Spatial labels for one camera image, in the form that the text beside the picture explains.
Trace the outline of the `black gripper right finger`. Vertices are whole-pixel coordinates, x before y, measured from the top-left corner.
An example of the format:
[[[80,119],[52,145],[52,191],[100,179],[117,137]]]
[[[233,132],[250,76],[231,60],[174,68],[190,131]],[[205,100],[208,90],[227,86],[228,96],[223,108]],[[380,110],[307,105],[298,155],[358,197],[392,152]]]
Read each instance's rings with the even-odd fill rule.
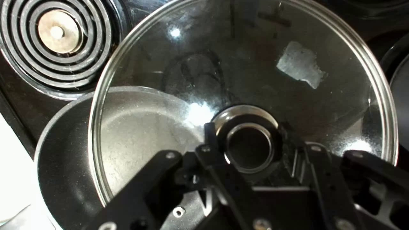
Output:
[[[409,230],[409,175],[365,151],[297,150],[293,177],[318,197],[325,230]]]

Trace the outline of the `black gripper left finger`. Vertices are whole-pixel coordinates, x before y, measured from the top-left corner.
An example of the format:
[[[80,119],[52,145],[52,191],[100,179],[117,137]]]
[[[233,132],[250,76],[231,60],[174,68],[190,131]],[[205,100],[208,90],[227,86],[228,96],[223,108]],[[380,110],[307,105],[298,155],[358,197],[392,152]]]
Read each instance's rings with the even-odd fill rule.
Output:
[[[202,230],[252,230],[256,195],[246,179],[219,152],[213,123],[205,126],[205,143],[195,152],[158,152],[98,214],[86,230],[160,230],[188,193],[206,198]]]

